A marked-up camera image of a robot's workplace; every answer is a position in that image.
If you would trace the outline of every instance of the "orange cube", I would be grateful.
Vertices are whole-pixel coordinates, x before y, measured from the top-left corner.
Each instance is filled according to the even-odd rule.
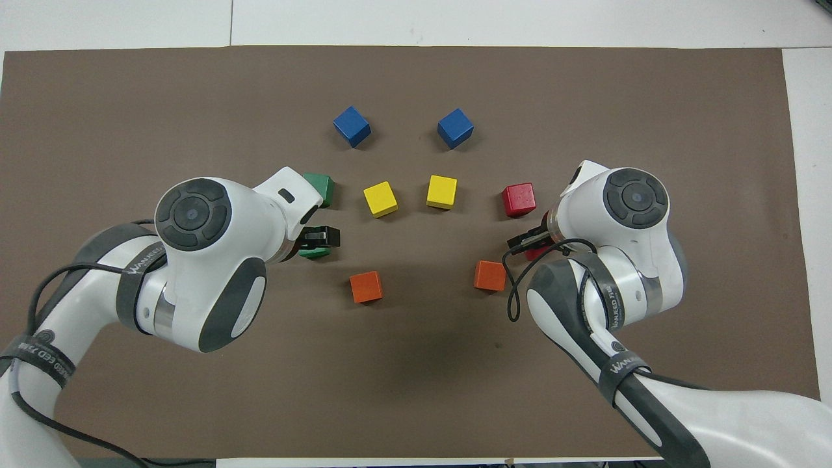
[[[375,301],[383,297],[381,293],[381,279],[377,271],[368,271],[360,275],[349,277],[349,285],[353,289],[353,301],[356,304]]]
[[[480,260],[473,276],[473,286],[486,291],[502,291],[506,288],[506,271],[496,261]]]

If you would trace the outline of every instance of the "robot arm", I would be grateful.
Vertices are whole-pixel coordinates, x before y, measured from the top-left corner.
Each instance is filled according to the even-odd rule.
[[[597,245],[597,254],[579,252],[537,270],[527,290],[535,322],[671,466],[828,463],[829,407],[791,394],[707,391],[655,376],[612,335],[681,299],[686,267],[667,232],[670,206],[654,176],[584,162],[542,226],[519,236],[548,232],[542,244],[582,238]]]
[[[339,245],[338,230],[305,226],[322,201],[288,167],[254,189],[202,177],[162,197],[158,234],[125,224],[90,239],[75,263],[108,271],[69,273],[42,308],[34,337],[7,350],[27,361],[18,357],[12,371],[0,367],[0,465],[77,466],[57,434],[24,414],[12,393],[51,418],[72,363],[105,325],[121,321],[198,352],[239,337],[260,308],[266,263],[301,247]],[[59,353],[70,364],[62,366],[63,379],[43,370]]]

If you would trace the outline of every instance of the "wooden block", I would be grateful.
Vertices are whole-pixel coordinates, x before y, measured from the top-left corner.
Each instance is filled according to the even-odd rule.
[[[353,301],[356,304],[375,301],[383,297],[381,293],[381,279],[377,271],[368,271],[360,275],[349,277],[349,286],[353,290]]]
[[[468,140],[473,133],[473,124],[462,109],[456,108],[439,121],[436,131],[448,145],[448,149],[454,149]]]
[[[524,252],[524,254],[526,255],[526,260],[528,260],[528,261],[532,261],[532,260],[534,260],[535,258],[538,258],[538,257],[539,257],[539,256],[541,256],[541,255],[542,255],[542,254],[543,254],[546,250],[548,250],[548,248],[549,248],[549,246],[540,247],[539,249],[528,249],[527,251],[525,251],[525,252]]]
[[[393,189],[387,181],[365,188],[364,198],[367,199],[367,206],[373,217],[382,217],[399,209]]]
[[[332,177],[326,174],[304,172],[304,179],[324,198],[324,202],[320,206],[321,208],[332,205],[332,192],[335,189],[335,182],[332,181]]]
[[[506,288],[506,271],[502,263],[480,260],[473,276],[473,286],[486,291],[502,291]]]
[[[341,115],[337,116],[332,124],[335,125],[335,129],[338,130],[341,137],[344,137],[344,140],[349,142],[349,145],[353,148],[357,147],[371,132],[367,119],[352,106],[341,112]]]
[[[313,260],[315,258],[321,258],[322,256],[328,256],[332,251],[328,247],[318,247],[316,249],[310,249],[308,251],[299,251],[298,255],[302,256],[303,258],[309,258]]]
[[[457,196],[457,180],[433,175],[428,184],[428,206],[450,210]]]
[[[503,189],[503,205],[510,217],[521,217],[537,208],[531,182],[510,185]]]

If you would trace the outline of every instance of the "blue cube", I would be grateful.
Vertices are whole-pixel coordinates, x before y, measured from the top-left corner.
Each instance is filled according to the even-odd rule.
[[[465,117],[462,109],[457,108],[439,121],[436,130],[448,148],[454,149],[459,143],[468,140],[473,133],[473,124]]]
[[[337,116],[332,123],[338,133],[353,148],[358,146],[370,133],[369,122],[352,106],[347,107],[347,110]]]

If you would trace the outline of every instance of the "brown tabletop surface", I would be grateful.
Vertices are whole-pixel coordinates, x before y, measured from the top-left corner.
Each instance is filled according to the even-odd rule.
[[[48,272],[179,181],[288,165],[336,183],[313,224],[343,246],[271,267],[239,340],[200,355],[112,325],[93,343],[57,419],[137,453],[654,455],[526,310],[508,321],[508,291],[473,288],[583,159],[659,177],[691,266],[682,303],[622,342],[660,374],[818,397],[779,50],[8,52],[3,73],[3,342]],[[350,105],[373,128],[356,149],[332,125]],[[476,129],[449,151],[436,124],[456,107]],[[452,210],[425,206],[432,174],[458,179]],[[381,181],[399,210],[373,219]],[[521,182],[537,209],[509,219],[499,194]],[[384,298],[354,304],[349,276],[372,270]]]

